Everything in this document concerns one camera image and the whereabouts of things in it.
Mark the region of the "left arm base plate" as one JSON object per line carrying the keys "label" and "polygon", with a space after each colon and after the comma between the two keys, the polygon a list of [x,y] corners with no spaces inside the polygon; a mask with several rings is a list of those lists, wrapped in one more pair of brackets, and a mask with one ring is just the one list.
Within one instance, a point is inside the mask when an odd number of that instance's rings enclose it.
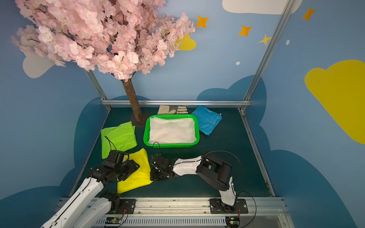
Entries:
{"label": "left arm base plate", "polygon": [[107,214],[133,214],[136,208],[136,199],[114,199],[111,201],[111,209]]}

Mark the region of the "green plastic basket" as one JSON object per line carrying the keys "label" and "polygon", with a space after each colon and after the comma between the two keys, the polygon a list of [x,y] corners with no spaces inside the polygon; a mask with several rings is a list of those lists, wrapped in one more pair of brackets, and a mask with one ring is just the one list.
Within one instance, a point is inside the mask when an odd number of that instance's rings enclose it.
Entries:
{"label": "green plastic basket", "polygon": [[[160,145],[158,142],[154,142],[153,144],[150,144],[148,142],[149,141],[150,120],[155,117],[161,118],[161,119],[192,118],[195,122],[195,134],[196,134],[197,141],[194,143],[190,143],[190,144],[162,144],[162,145]],[[189,114],[187,114],[187,115],[154,115],[154,116],[149,117],[146,121],[143,141],[144,141],[145,145],[147,145],[147,146],[150,146],[153,148],[157,148],[158,146],[160,146],[162,148],[189,148],[189,147],[192,147],[192,146],[198,144],[199,140],[200,140],[200,134],[199,134],[198,121],[197,121],[196,117],[194,117],[193,115],[189,115]]]}

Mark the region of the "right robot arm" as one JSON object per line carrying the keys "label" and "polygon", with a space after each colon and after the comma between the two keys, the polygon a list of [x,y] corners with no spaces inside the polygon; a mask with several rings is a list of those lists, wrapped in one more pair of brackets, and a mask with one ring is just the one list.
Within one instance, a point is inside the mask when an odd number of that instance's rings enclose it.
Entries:
{"label": "right robot arm", "polygon": [[158,154],[152,160],[154,167],[150,180],[165,181],[184,175],[198,175],[211,187],[218,190],[221,202],[234,206],[237,198],[233,184],[232,166],[211,153],[191,159],[169,160]]}

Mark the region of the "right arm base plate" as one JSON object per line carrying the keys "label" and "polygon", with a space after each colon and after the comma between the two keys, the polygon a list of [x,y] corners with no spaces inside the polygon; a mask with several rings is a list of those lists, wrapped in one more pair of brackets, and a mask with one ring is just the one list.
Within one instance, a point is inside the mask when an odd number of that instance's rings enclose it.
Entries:
{"label": "right arm base plate", "polygon": [[245,199],[237,199],[233,206],[224,204],[221,199],[209,200],[211,214],[248,214],[248,206]]}

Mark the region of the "white raincoat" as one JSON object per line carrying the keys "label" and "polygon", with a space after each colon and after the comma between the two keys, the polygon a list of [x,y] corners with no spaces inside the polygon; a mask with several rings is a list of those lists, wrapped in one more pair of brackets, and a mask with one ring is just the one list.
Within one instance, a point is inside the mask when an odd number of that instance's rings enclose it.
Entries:
{"label": "white raincoat", "polygon": [[197,141],[195,122],[192,118],[150,120],[149,143],[190,144]]}

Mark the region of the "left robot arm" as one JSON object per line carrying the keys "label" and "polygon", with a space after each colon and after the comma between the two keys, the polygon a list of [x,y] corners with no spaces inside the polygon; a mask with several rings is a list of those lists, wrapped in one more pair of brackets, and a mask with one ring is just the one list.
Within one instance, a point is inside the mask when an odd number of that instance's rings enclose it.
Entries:
{"label": "left robot arm", "polygon": [[109,212],[118,212],[122,207],[120,194],[105,192],[87,209],[88,204],[113,181],[125,181],[140,168],[134,160],[118,150],[90,169],[90,174],[69,200],[55,213],[43,228],[90,228]]}

